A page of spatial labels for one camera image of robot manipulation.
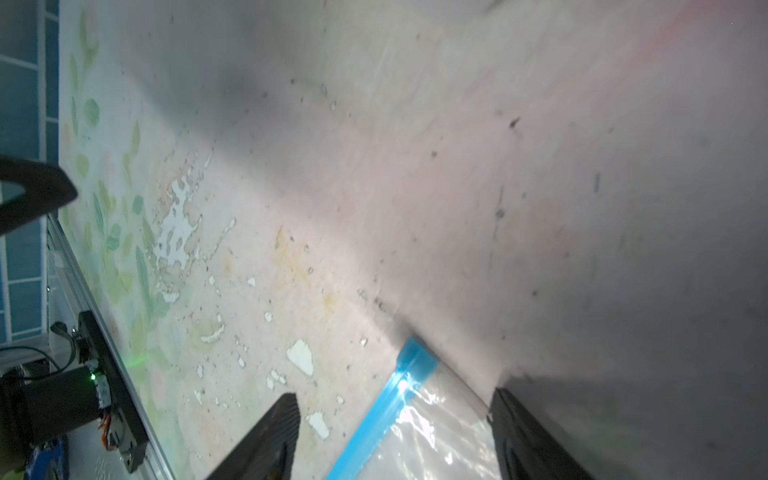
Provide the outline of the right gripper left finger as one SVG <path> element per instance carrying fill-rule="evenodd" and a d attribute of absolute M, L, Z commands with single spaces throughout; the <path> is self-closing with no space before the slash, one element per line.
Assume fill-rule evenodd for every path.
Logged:
<path fill-rule="evenodd" d="M 295 393 L 285 393 L 261 417 L 209 480 L 289 480 L 300 430 Z"/>

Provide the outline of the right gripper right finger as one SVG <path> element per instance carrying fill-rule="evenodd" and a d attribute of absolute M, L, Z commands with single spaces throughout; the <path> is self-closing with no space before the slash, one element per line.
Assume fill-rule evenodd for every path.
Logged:
<path fill-rule="evenodd" d="M 594 479 L 509 390 L 495 389 L 488 422 L 502 479 Z"/>

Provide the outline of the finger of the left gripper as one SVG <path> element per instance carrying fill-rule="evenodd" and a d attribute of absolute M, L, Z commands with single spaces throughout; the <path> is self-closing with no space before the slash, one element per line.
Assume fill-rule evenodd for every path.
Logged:
<path fill-rule="evenodd" d="M 1 155 L 1 180 L 19 185 L 23 194 L 1 204 L 1 235 L 50 214 L 78 197 L 58 166 Z"/>

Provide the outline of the clear zip bag blue zipper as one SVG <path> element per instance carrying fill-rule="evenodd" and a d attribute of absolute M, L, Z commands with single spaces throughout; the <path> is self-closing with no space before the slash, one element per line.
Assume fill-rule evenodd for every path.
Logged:
<path fill-rule="evenodd" d="M 329 479 L 500 479 L 489 407 L 409 338 Z"/>

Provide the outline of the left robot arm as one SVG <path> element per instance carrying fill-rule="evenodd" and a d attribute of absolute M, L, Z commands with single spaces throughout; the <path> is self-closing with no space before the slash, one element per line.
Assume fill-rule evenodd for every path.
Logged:
<path fill-rule="evenodd" d="M 1 234 L 44 217 L 78 197 L 59 167 L 1 156 L 1 179 L 23 193 L 1 204 Z M 48 442 L 98 415 L 83 371 L 49 373 L 29 380 L 1 381 L 1 450 L 22 451 Z"/>

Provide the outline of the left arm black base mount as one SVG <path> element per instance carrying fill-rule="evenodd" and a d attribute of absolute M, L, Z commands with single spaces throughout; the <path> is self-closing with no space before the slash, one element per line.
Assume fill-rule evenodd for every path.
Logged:
<path fill-rule="evenodd" d="M 75 341 L 78 361 L 90 371 L 96 387 L 102 444 L 107 451 L 118 452 L 128 474 L 139 471 L 150 443 L 136 403 L 96 315 L 78 314 Z"/>

